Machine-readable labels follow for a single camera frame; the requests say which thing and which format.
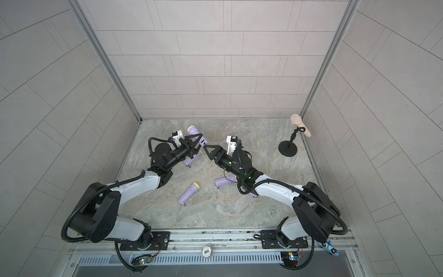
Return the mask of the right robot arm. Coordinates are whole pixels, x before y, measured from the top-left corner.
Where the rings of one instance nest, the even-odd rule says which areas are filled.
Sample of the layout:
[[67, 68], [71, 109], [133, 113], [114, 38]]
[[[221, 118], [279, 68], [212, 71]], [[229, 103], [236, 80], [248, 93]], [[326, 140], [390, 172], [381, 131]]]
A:
[[231, 155], [220, 145], [206, 145], [204, 150], [210, 160], [236, 176], [241, 194], [269, 197], [293, 208], [296, 217], [283, 219], [276, 229], [276, 240], [282, 247], [288, 248], [302, 237], [326, 243], [331, 234], [348, 233], [339, 209], [314, 182], [291, 185], [271, 178], [252, 166], [241, 146]]

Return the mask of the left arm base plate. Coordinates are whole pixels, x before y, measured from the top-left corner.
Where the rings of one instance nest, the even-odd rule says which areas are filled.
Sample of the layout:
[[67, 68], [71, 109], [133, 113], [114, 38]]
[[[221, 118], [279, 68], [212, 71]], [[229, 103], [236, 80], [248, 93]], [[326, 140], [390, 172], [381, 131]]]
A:
[[168, 247], [170, 232], [150, 232], [142, 234], [137, 241], [124, 241], [120, 243], [123, 251], [166, 250]]

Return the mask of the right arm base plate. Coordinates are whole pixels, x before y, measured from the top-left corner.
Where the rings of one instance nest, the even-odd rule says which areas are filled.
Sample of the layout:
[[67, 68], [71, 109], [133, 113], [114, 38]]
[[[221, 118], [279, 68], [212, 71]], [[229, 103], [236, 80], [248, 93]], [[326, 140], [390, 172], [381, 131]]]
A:
[[275, 230], [261, 230], [254, 237], [261, 241], [263, 249], [306, 249], [309, 246], [305, 237], [289, 240], [282, 232]]

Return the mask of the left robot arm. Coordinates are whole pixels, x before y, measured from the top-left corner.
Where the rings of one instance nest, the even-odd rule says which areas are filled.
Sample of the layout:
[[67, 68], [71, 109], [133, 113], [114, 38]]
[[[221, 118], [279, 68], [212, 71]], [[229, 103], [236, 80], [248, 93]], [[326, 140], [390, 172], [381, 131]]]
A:
[[138, 176], [107, 185], [91, 184], [63, 224], [61, 238], [70, 243], [116, 241], [137, 249], [150, 247], [151, 226], [141, 220], [119, 218], [118, 210], [129, 200], [165, 186], [175, 165], [199, 153], [202, 137], [200, 133], [180, 137], [175, 149], [170, 147], [172, 139], [159, 140], [156, 148], [150, 148], [151, 166]]

